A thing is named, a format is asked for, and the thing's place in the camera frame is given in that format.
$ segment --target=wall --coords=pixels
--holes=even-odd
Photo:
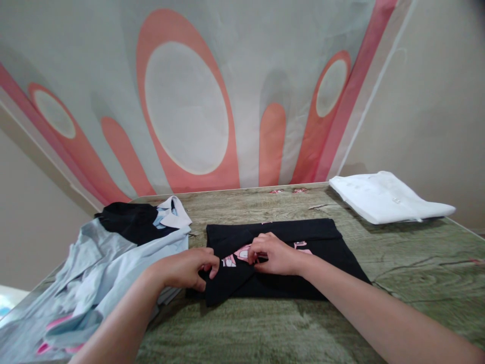
[[[50,171],[57,183],[68,190],[62,176],[56,176],[49,161],[35,150],[26,135],[27,140],[20,144],[23,150],[12,141],[8,135],[15,138],[21,134],[2,108],[0,125],[0,187],[3,191],[0,284],[32,290],[66,258],[69,244],[76,241],[80,226],[91,219],[88,212],[92,213],[93,209],[70,191],[81,208],[42,172],[37,164],[42,164],[43,169]]]
[[[485,228],[485,3],[422,0],[341,175],[388,170]]]
[[[0,2],[0,100],[96,207],[314,181],[403,15],[397,0],[195,3]]]

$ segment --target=black t-shirt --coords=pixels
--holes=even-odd
[[[292,248],[316,255],[370,284],[332,219],[207,225],[207,246],[213,248],[214,254],[222,260],[213,280],[208,278],[208,274],[201,273],[207,282],[207,306],[221,303],[229,297],[326,299],[302,277],[257,273],[247,263],[248,245],[260,233],[269,232]],[[188,292],[187,295],[204,296],[194,292]]]
[[[157,208],[150,204],[113,202],[94,217],[100,220],[107,231],[119,233],[126,240],[140,246],[178,230],[168,226],[157,229],[153,225],[157,215]]]

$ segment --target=folded white shirt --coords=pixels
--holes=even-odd
[[[390,172],[334,177],[330,186],[355,212],[372,224],[419,221],[448,216],[450,205],[427,202]]]

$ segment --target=pink and white backdrop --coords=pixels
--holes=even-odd
[[[0,101],[97,208],[326,180],[399,5],[5,0]]]

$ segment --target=hand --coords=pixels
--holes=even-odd
[[[299,276],[305,259],[309,258],[308,254],[286,245],[273,233],[259,234],[253,239],[248,251],[248,263],[253,264],[260,253],[266,253],[268,261],[255,264],[255,270],[283,276]]]
[[[148,274],[155,276],[164,286],[175,288],[194,288],[204,292],[206,282],[199,276],[199,270],[209,271],[213,279],[219,270],[220,259],[212,248],[193,248],[160,259],[148,269]]]

